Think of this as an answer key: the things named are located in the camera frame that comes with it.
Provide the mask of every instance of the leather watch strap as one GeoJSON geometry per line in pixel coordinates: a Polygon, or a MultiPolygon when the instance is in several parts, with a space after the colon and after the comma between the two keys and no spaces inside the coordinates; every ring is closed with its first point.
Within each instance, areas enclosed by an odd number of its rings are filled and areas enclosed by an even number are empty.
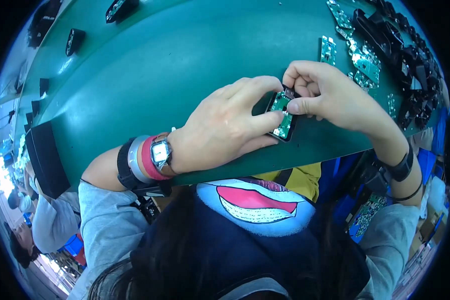
{"type": "MultiPolygon", "coordinates": [[[[153,143],[159,143],[163,140],[165,140],[168,135],[170,133],[169,132],[162,132],[161,134],[157,135],[157,137],[155,138],[155,140],[153,141],[153,143]]],[[[168,155],[168,159],[165,162],[165,164],[162,166],[161,170],[158,170],[163,176],[167,176],[167,177],[172,177],[172,176],[176,176],[177,174],[172,170],[172,167],[170,166],[170,160],[172,159],[172,148],[170,147],[170,144],[168,143],[168,149],[170,149],[170,154],[168,155]]]]}

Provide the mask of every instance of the wristwatch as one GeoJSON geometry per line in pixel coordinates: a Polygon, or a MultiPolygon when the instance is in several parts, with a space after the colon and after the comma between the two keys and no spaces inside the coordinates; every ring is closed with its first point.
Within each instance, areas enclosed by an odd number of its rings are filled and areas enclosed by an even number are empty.
{"type": "Polygon", "coordinates": [[[163,176],[172,177],[177,174],[170,166],[170,160],[172,159],[172,148],[167,140],[168,135],[168,132],[161,133],[151,142],[150,157],[157,171],[159,171],[163,176]]]}

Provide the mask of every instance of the white shirt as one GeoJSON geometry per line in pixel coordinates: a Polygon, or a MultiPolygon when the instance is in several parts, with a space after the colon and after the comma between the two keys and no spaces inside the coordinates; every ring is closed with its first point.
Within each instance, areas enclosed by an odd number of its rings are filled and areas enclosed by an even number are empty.
{"type": "Polygon", "coordinates": [[[81,219],[74,211],[80,212],[76,192],[65,192],[51,203],[39,195],[31,231],[33,242],[42,253],[57,251],[79,232],[81,219]]]}

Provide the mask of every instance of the black wrist strap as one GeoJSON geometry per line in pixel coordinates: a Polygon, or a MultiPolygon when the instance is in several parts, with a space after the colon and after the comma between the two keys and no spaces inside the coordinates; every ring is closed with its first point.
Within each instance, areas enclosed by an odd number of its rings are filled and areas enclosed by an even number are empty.
{"type": "Polygon", "coordinates": [[[118,181],[126,187],[128,190],[132,190],[138,185],[138,178],[133,175],[132,171],[129,168],[129,164],[127,161],[127,156],[130,150],[130,146],[132,142],[135,141],[135,137],[129,139],[118,151],[118,155],[116,158],[116,167],[118,169],[118,181]]]}
{"type": "Polygon", "coordinates": [[[408,177],[408,175],[412,171],[413,157],[414,153],[412,145],[408,143],[408,153],[405,154],[402,161],[398,165],[391,166],[385,163],[382,164],[395,181],[402,182],[408,177]]]}

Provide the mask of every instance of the green workbench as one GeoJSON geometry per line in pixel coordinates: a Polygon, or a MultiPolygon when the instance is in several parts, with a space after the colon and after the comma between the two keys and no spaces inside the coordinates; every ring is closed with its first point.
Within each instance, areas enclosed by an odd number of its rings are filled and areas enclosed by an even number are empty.
{"type": "MultiPolygon", "coordinates": [[[[281,79],[293,60],[318,61],[324,35],[336,43],[336,67],[345,74],[355,71],[325,0],[282,1],[149,0],[125,21],[106,24],[105,11],[111,1],[75,0],[55,21],[37,52],[23,88],[17,124],[24,122],[30,101],[39,98],[39,78],[50,78],[48,95],[41,100],[33,125],[52,121],[64,170],[76,185],[96,156],[129,137],[183,126],[200,101],[217,88],[241,77],[281,79]],[[72,27],[84,30],[86,38],[78,53],[67,57],[65,44],[72,27]]],[[[355,8],[368,14],[375,11],[362,0],[339,4],[348,15],[355,8]]],[[[395,9],[424,36],[405,8],[395,9]]],[[[363,42],[358,33],[354,39],[363,42]]],[[[395,95],[397,110],[402,101],[386,66],[379,88],[369,93],[386,111],[388,94],[395,95]]],[[[264,112],[267,103],[267,98],[262,99],[254,114],[264,112]]],[[[436,122],[437,111],[429,126],[436,122]]],[[[416,132],[409,128],[405,135],[416,132]]],[[[17,125],[15,140],[23,133],[23,126],[17,125]]],[[[180,175],[174,183],[283,170],[371,147],[358,132],[301,116],[290,142],[212,170],[180,175]]]]}

